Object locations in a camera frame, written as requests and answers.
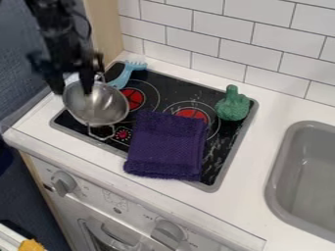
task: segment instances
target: toy stove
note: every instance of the toy stove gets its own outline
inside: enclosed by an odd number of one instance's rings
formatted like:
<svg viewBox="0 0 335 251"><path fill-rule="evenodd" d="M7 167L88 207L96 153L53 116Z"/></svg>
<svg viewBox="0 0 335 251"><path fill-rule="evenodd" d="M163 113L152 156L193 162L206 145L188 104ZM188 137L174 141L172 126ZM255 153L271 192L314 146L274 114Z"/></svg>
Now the toy stove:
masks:
<svg viewBox="0 0 335 251"><path fill-rule="evenodd" d="M123 67L122 63L114 64L105 73L106 81L117 78ZM124 121L115 125L116 132L113 136L113 130L109 126L91 128L96 137L89 136L87 127L77 122L67 110L58 114L51 126L126 157L136 113L141 109L204 120L209 130L202 178L200 183L192 182L192 185L206 191L217 190L220 186L258 106L252 101L251 111L244 121L222 121L216 116L214 106L224 97L224 92L151 71L133 72L126 88L121 92L128 99L130 112Z"/></svg>

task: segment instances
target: subway tile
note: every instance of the subway tile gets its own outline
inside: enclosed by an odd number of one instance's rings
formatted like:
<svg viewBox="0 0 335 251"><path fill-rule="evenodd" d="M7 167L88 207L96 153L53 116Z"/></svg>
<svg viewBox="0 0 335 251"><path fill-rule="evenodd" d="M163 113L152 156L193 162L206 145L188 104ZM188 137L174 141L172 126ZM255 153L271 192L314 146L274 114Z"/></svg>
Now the subway tile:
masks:
<svg viewBox="0 0 335 251"><path fill-rule="evenodd" d="M145 54L148 57L163 60L182 67L190 67L191 52L169 47L163 44L144 41Z"/></svg>
<svg viewBox="0 0 335 251"><path fill-rule="evenodd" d="M335 87L323 83L312 82L307 99L335 106Z"/></svg>
<svg viewBox="0 0 335 251"><path fill-rule="evenodd" d="M309 86L308 80L254 67L248 67L245 82L297 97L304 97Z"/></svg>
<svg viewBox="0 0 335 251"><path fill-rule="evenodd" d="M195 12L194 30L232 40L250 42L253 32L253 23L207 13Z"/></svg>
<svg viewBox="0 0 335 251"><path fill-rule="evenodd" d="M327 37L321 54L321 59L335 62L335 38Z"/></svg>
<svg viewBox="0 0 335 251"><path fill-rule="evenodd" d="M223 0L167 0L167 4L222 14Z"/></svg>
<svg viewBox="0 0 335 251"><path fill-rule="evenodd" d="M294 5L273 0L225 0L224 14L229 17L288 27Z"/></svg>
<svg viewBox="0 0 335 251"><path fill-rule="evenodd" d="M317 58L324 36L272 25L256 24L253 44Z"/></svg>
<svg viewBox="0 0 335 251"><path fill-rule="evenodd" d="M246 66L213 58L197 53L193 53L192 69L208 73L211 75L219 75L237 81L243 81Z"/></svg>
<svg viewBox="0 0 335 251"><path fill-rule="evenodd" d="M120 15L135 19L140 18L139 0L119 0L118 6Z"/></svg>
<svg viewBox="0 0 335 251"><path fill-rule="evenodd" d="M308 5L297 5L292 28L335 35L335 10Z"/></svg>
<svg viewBox="0 0 335 251"><path fill-rule="evenodd" d="M177 28L167 28L167 44L182 49L217 56L219 38Z"/></svg>
<svg viewBox="0 0 335 251"><path fill-rule="evenodd" d="M137 54L143 54L143 40L128 36L128 35L123 35L122 36L123 40L123 49L126 51L131 51Z"/></svg>
<svg viewBox="0 0 335 251"><path fill-rule="evenodd" d="M120 29L123 34L164 43L166 41L166 28L144 21L120 17Z"/></svg>
<svg viewBox="0 0 335 251"><path fill-rule="evenodd" d="M192 11L147 1L141 2L142 19L162 25L191 29Z"/></svg>
<svg viewBox="0 0 335 251"><path fill-rule="evenodd" d="M276 71L279 66L281 52L222 39L219 57Z"/></svg>
<svg viewBox="0 0 335 251"><path fill-rule="evenodd" d="M320 7L326 8L335 8L334 0L291 0L292 2L302 3L302 4L311 4Z"/></svg>
<svg viewBox="0 0 335 251"><path fill-rule="evenodd" d="M285 53L280 72L335 85L335 64L316 59Z"/></svg>

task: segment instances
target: stainless steel pan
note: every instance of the stainless steel pan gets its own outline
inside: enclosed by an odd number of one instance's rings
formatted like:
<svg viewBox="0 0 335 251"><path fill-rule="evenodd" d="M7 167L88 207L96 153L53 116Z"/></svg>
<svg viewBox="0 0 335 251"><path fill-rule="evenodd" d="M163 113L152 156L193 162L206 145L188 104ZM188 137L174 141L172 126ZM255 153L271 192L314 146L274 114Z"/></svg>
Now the stainless steel pan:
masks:
<svg viewBox="0 0 335 251"><path fill-rule="evenodd" d="M71 83L64 91L63 102L74 118L88 127L89 135L100 140L114 136L114 124L124 120L129 113L124 95L101 81L95 81L92 94L88 96L84 94L79 81ZM99 126L110 126L113 134L105 138L93 134L91 128Z"/></svg>

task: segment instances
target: sink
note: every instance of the sink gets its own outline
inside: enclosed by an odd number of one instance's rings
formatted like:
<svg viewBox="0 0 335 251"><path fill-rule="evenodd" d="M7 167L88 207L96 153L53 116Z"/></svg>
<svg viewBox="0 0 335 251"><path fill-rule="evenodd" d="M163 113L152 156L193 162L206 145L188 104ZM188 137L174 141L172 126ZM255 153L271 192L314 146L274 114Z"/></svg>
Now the sink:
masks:
<svg viewBox="0 0 335 251"><path fill-rule="evenodd" d="M335 127L299 122L285 134L265 187L280 220L335 242Z"/></svg>

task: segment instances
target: purple towel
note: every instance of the purple towel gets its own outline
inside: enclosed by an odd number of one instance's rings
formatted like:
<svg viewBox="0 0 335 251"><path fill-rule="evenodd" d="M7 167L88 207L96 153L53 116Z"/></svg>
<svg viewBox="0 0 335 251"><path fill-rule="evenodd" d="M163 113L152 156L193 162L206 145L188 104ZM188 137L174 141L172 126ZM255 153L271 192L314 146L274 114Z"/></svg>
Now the purple towel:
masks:
<svg viewBox="0 0 335 251"><path fill-rule="evenodd" d="M139 111L124 170L137 176L200 180L206 128L199 119Z"/></svg>

